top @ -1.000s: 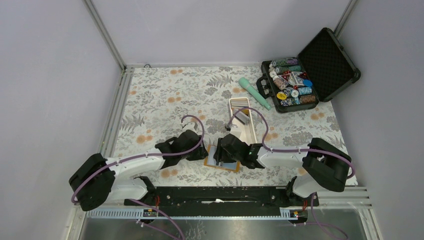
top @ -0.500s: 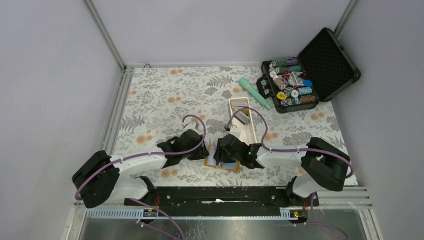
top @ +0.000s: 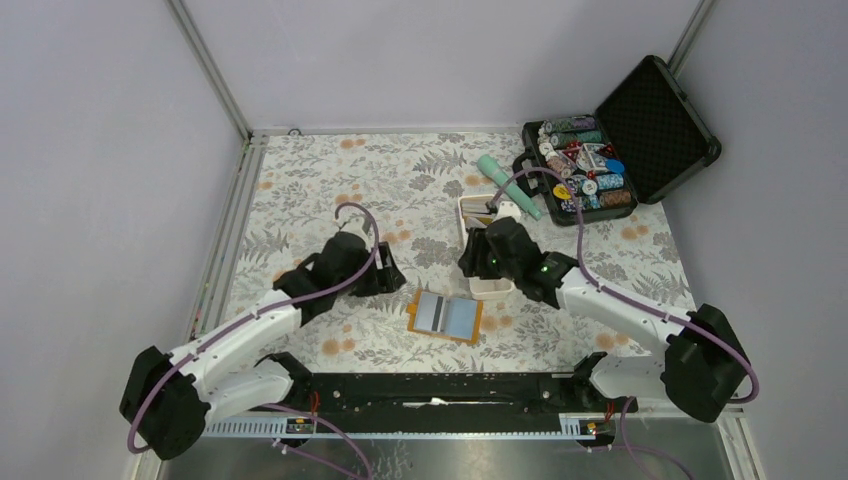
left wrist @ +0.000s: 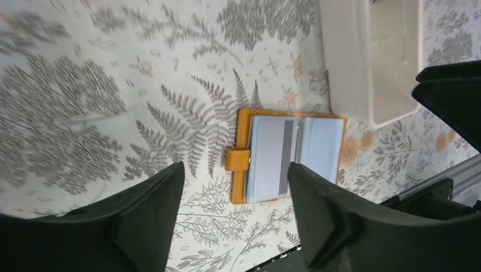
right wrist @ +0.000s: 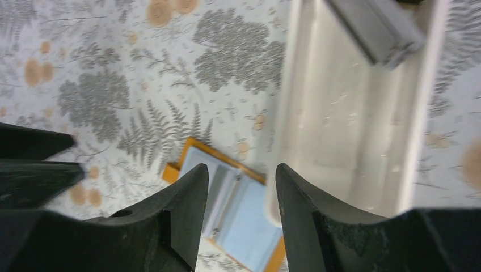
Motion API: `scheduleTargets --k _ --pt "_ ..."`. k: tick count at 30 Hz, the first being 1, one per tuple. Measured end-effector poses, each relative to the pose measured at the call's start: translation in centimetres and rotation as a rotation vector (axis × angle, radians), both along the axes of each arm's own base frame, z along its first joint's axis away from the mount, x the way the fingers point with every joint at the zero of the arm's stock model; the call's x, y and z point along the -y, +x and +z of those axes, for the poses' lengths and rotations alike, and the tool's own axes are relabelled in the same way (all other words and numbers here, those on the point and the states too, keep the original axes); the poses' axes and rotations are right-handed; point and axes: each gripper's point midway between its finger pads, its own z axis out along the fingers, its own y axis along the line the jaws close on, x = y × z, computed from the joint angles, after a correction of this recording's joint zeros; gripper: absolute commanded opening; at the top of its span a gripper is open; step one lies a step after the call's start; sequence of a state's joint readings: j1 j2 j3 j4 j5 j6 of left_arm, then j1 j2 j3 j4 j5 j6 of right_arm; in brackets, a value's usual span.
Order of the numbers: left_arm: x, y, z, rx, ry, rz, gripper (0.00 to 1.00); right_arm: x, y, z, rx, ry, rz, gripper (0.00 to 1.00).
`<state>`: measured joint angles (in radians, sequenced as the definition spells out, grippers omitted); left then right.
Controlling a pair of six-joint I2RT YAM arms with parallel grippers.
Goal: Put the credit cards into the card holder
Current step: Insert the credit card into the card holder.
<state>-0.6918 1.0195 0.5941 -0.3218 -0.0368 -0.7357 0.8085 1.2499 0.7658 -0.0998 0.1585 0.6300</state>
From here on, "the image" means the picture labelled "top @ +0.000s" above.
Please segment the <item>orange leather card holder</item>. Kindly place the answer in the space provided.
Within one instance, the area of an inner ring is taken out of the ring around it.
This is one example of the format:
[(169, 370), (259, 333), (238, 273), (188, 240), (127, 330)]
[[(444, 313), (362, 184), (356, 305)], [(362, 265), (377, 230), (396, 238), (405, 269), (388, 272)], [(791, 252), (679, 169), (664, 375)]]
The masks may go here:
[(446, 315), (442, 324), (442, 331), (431, 333), (417, 330), (414, 323), (416, 319), (417, 304), (422, 292), (431, 291), (418, 290), (414, 300), (408, 304), (406, 308), (406, 313), (409, 316), (407, 323), (407, 330), (409, 332), (460, 342), (467, 345), (474, 345), (479, 341), (483, 303), (469, 298), (438, 294), (445, 296), (449, 300), (446, 308)]

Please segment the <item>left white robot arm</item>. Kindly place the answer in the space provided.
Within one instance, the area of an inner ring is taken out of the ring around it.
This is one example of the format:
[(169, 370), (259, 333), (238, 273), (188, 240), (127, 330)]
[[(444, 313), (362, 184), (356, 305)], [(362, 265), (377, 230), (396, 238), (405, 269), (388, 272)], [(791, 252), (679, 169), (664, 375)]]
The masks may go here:
[(233, 415), (270, 403), (301, 409), (311, 387), (274, 355), (242, 372), (239, 363), (330, 311), (340, 296), (394, 293), (404, 282), (388, 242), (368, 249), (361, 236), (336, 233), (278, 278), (243, 317), (169, 352), (151, 346), (136, 356), (119, 404), (130, 424), (128, 449), (171, 460), (207, 427)]

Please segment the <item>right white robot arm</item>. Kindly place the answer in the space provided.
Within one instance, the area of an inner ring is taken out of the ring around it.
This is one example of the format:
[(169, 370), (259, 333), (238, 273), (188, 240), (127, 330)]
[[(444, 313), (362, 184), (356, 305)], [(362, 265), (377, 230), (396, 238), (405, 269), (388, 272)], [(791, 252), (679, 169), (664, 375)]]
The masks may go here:
[(467, 278), (511, 281), (529, 300), (598, 321), (625, 334), (656, 359), (588, 358), (589, 375), (573, 386), (575, 402), (597, 412), (612, 398), (666, 399), (691, 418), (714, 422), (752, 366), (727, 316), (703, 304), (696, 310), (663, 305), (604, 283), (579, 260), (543, 252), (522, 224), (501, 218), (468, 227), (458, 266)]

